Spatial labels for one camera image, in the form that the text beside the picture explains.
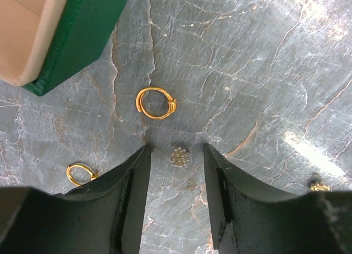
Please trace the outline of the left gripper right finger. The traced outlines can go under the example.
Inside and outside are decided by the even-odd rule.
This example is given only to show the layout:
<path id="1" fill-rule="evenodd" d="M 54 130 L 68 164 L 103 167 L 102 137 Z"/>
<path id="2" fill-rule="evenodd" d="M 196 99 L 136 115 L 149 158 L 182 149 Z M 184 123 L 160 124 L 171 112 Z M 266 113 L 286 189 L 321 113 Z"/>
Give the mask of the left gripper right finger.
<path id="1" fill-rule="evenodd" d="M 351 253 L 351 192 L 295 195 L 204 144 L 213 247 L 219 253 Z"/>

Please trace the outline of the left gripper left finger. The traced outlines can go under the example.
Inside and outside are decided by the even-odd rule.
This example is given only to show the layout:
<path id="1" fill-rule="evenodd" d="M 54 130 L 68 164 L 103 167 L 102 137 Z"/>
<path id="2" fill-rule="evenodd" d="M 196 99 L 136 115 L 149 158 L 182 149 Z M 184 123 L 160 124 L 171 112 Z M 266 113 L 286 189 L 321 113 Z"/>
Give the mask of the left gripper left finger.
<path id="1" fill-rule="evenodd" d="M 66 194 L 1 188 L 1 253 L 138 253 L 151 151 Z"/>

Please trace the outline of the pearl cluster earring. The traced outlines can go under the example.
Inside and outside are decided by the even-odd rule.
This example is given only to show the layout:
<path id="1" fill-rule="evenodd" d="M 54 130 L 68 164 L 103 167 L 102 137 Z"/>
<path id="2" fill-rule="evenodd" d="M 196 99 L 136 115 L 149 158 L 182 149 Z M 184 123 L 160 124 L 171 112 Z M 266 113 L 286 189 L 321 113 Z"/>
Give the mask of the pearl cluster earring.
<path id="1" fill-rule="evenodd" d="M 189 151 L 186 148 L 178 146 L 170 155 L 170 160 L 176 167 L 186 167 L 190 159 Z"/>

